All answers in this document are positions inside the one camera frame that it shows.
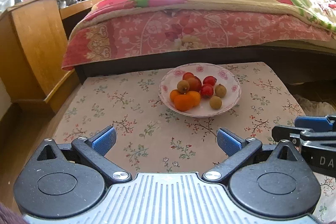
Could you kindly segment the large red tomato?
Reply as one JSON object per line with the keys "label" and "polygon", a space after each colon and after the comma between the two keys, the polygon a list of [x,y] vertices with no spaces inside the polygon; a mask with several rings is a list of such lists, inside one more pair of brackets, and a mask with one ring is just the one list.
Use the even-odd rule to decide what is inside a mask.
{"label": "large red tomato", "polygon": [[190,88],[189,88],[189,91],[197,91],[199,92],[201,87],[202,87],[202,82],[200,81],[200,79],[198,79],[197,77],[192,77],[192,78],[189,78],[187,80],[190,84]]}

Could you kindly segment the wooden nightstand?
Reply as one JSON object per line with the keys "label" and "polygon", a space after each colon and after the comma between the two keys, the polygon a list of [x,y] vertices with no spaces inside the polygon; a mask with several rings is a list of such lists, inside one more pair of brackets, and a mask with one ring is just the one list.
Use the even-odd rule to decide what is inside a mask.
{"label": "wooden nightstand", "polygon": [[73,28],[102,0],[28,0],[1,15],[1,80],[23,111],[57,113],[79,84],[62,69]]}

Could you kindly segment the front orange on plate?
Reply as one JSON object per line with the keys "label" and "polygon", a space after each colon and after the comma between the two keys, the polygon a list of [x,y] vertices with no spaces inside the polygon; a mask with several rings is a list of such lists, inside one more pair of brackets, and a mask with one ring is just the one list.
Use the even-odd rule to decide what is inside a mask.
{"label": "front orange on plate", "polygon": [[193,99],[193,106],[194,107],[197,107],[200,104],[201,95],[200,95],[199,92],[191,90],[191,91],[188,91],[186,94]]}

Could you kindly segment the pink floral bed sheet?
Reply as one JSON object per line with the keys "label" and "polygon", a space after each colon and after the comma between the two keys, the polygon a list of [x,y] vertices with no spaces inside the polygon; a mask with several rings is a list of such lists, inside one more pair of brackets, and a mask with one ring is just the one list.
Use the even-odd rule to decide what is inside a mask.
{"label": "pink floral bed sheet", "polygon": [[335,48],[327,0],[103,0],[72,30],[62,67],[300,40]]}

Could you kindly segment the red cherry tomato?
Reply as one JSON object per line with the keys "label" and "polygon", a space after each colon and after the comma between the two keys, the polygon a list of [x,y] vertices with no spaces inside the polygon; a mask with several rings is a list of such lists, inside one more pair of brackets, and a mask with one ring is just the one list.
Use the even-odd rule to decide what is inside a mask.
{"label": "red cherry tomato", "polygon": [[214,87],[211,84],[204,84],[200,89],[202,98],[211,98],[214,95]]}
{"label": "red cherry tomato", "polygon": [[209,84],[211,86],[215,86],[217,79],[214,76],[207,76],[203,79],[203,84]]}

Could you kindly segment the dark bed frame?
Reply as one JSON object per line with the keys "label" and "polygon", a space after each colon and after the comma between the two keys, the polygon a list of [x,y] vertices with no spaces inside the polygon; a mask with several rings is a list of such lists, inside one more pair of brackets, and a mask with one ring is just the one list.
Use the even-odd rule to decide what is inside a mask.
{"label": "dark bed frame", "polygon": [[88,77],[175,68],[189,63],[215,65],[264,62],[286,84],[335,80],[335,54],[274,46],[209,48],[157,53],[77,65],[81,83]]}

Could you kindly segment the small orange on plate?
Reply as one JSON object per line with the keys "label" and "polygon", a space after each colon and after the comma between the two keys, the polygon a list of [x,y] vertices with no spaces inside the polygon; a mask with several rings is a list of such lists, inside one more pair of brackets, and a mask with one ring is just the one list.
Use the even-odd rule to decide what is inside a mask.
{"label": "small orange on plate", "polygon": [[181,93],[177,90],[177,89],[174,89],[170,92],[170,100],[171,102],[174,103],[174,100],[177,96],[181,95]]}

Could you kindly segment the brown longan fruit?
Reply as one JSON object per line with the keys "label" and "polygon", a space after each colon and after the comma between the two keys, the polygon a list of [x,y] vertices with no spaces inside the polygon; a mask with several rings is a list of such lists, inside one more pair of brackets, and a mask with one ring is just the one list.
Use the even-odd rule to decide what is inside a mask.
{"label": "brown longan fruit", "polygon": [[181,94],[186,94],[189,91],[190,84],[187,80],[181,80],[179,83],[177,83],[177,90]]}
{"label": "brown longan fruit", "polygon": [[209,104],[212,109],[218,110],[222,107],[222,99],[218,96],[213,96],[210,98]]}
{"label": "brown longan fruit", "polygon": [[215,95],[219,98],[223,98],[226,96],[227,94],[227,89],[224,85],[222,84],[218,84],[215,88],[214,88],[214,91],[215,91]]}

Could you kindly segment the cream fleece blanket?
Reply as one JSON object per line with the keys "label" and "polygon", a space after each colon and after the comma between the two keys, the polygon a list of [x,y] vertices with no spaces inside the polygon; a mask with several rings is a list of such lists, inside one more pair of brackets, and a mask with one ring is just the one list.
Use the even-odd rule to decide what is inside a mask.
{"label": "cream fleece blanket", "polygon": [[332,0],[103,0],[71,34],[120,16],[180,9],[291,15],[306,24],[335,32],[335,1]]}

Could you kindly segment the white floral plate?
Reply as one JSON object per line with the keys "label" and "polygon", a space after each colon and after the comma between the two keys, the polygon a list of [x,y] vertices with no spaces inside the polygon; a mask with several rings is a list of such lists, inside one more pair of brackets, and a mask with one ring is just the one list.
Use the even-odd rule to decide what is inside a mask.
{"label": "white floral plate", "polygon": [[242,96],[238,78],[228,69],[208,63],[181,65],[159,82],[161,101],[176,113],[194,118],[221,115]]}

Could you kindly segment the orange mandarin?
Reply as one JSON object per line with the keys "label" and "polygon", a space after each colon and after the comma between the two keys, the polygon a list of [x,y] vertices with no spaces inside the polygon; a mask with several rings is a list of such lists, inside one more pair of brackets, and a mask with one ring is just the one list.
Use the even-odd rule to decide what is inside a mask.
{"label": "orange mandarin", "polygon": [[174,106],[178,111],[188,111],[194,107],[194,99],[188,94],[180,94],[174,98]]}

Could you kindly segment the plastic bag on floor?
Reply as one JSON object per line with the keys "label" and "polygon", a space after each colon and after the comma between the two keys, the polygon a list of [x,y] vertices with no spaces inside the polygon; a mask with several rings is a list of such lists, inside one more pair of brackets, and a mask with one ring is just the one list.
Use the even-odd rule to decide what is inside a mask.
{"label": "plastic bag on floor", "polygon": [[327,102],[310,101],[298,94],[294,98],[307,116],[335,115],[335,108]]}

